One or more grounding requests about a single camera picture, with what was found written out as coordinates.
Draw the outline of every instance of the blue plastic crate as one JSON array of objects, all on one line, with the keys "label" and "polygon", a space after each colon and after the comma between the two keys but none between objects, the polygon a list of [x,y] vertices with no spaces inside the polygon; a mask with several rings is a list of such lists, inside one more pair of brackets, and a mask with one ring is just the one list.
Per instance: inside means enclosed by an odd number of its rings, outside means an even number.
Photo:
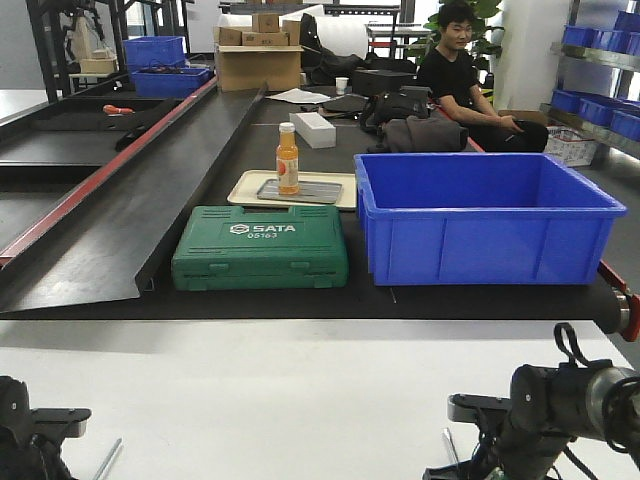
[{"label": "blue plastic crate", "polygon": [[587,284],[626,208],[545,154],[356,155],[376,285]]},{"label": "blue plastic crate", "polygon": [[140,97],[185,98],[211,78],[211,71],[206,68],[183,68],[182,73],[134,72],[131,78]]},{"label": "blue plastic crate", "polygon": [[183,37],[140,37],[123,43],[130,72],[156,66],[182,67],[185,64]]},{"label": "blue plastic crate", "polygon": [[599,99],[605,97],[596,93],[555,89],[551,97],[551,105],[560,110],[564,110],[565,112],[578,113],[578,110],[580,109],[580,100],[583,98]]},{"label": "blue plastic crate", "polygon": [[594,125],[608,127],[616,109],[633,109],[631,105],[625,105],[614,98],[582,98],[578,116]]},{"label": "blue plastic crate", "polygon": [[627,45],[627,53],[629,55],[640,55],[640,33],[629,33],[629,44]]},{"label": "blue plastic crate", "polygon": [[613,27],[614,30],[626,30],[627,32],[640,32],[640,15],[637,13],[618,11],[618,18]]},{"label": "blue plastic crate", "polygon": [[187,60],[180,60],[179,62],[174,63],[154,63],[148,65],[137,65],[137,64],[127,64],[127,70],[129,73],[139,72],[140,70],[145,70],[147,68],[158,68],[158,67],[168,67],[168,68],[183,68],[187,64]]},{"label": "blue plastic crate", "polygon": [[635,112],[616,110],[611,119],[611,130],[623,137],[640,141],[640,110]]},{"label": "blue plastic crate", "polygon": [[562,43],[565,45],[576,45],[578,47],[589,47],[593,41],[593,34],[593,28],[565,25]]},{"label": "blue plastic crate", "polygon": [[556,89],[551,97],[551,105],[565,112],[577,113],[581,98],[579,92]]},{"label": "blue plastic crate", "polygon": [[596,30],[591,48],[625,53],[629,46],[629,32],[623,30]]}]

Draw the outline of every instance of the red handle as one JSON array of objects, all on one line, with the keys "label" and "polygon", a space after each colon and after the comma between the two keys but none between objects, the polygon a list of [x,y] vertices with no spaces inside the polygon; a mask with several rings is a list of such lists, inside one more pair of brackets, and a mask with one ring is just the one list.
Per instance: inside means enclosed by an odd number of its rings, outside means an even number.
[{"label": "red handle", "polygon": [[102,111],[107,115],[129,115],[133,113],[132,108],[120,108],[115,105],[105,105],[102,107]]}]

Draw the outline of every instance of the white table surface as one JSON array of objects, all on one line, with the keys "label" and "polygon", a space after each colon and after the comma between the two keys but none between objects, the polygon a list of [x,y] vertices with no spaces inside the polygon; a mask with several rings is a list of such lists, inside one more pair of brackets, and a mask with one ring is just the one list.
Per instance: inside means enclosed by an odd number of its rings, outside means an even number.
[{"label": "white table surface", "polygon": [[44,90],[0,90],[0,123],[48,103]]},{"label": "white table surface", "polygon": [[[0,364],[32,408],[92,409],[86,434],[63,444],[81,480],[119,437],[112,480],[419,480],[449,463],[444,427],[462,459],[475,446],[474,425],[447,419],[447,396],[508,396],[518,366],[557,366],[553,325],[5,321]],[[628,366],[592,322],[573,325],[587,358]],[[604,443],[572,449],[601,478],[638,478]]]}]

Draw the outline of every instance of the red edge strip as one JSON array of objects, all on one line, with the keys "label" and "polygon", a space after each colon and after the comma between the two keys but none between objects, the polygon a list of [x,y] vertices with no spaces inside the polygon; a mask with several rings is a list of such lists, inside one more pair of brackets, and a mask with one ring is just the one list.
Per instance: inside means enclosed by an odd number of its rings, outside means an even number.
[{"label": "red edge strip", "polygon": [[79,183],[53,210],[25,230],[2,252],[0,252],[0,268],[24,252],[30,245],[44,235],[63,217],[77,207],[88,195],[102,185],[125,163],[131,160],[151,140],[165,130],[178,116],[180,116],[197,98],[208,92],[217,82],[214,76],[198,90],[185,98],[176,108],[162,117],[156,124],[116,155],[109,163],[95,171],[92,175]]},{"label": "red edge strip", "polygon": [[622,332],[627,342],[635,342],[640,333],[640,296],[629,297],[629,326]]},{"label": "red edge strip", "polygon": [[609,285],[620,290],[627,297],[627,302],[629,302],[629,325],[620,332],[620,335],[627,342],[635,342],[640,334],[640,296],[631,294],[627,282],[608,263],[602,260],[598,266],[598,273]]},{"label": "red edge strip", "polygon": [[617,288],[622,293],[626,293],[628,291],[629,287],[627,286],[627,282],[625,282],[608,263],[600,260],[598,273],[602,275],[602,278],[604,278],[612,287]]}]

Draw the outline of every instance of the white paper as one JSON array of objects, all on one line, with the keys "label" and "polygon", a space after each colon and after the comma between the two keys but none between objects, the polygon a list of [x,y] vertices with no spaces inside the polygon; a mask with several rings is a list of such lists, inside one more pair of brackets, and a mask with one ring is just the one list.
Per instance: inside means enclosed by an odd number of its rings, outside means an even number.
[{"label": "white paper", "polygon": [[331,100],[331,97],[323,95],[321,93],[305,92],[299,88],[293,88],[286,92],[278,93],[277,95],[270,95],[267,98],[273,100],[282,100],[289,103],[324,103],[327,100]]}]

